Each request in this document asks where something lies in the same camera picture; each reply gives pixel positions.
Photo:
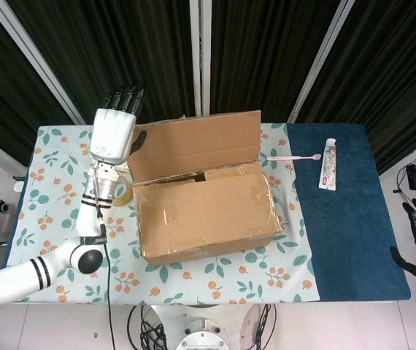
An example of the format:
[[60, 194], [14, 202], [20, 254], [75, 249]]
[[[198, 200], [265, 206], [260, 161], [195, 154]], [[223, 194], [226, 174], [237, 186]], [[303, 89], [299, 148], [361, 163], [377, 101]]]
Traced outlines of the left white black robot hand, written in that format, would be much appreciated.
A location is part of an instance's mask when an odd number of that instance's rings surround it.
[[144, 82], [125, 85], [105, 97], [93, 121], [90, 153], [94, 160], [120, 165], [142, 147], [147, 132], [139, 132], [135, 139], [133, 135], [146, 87]]

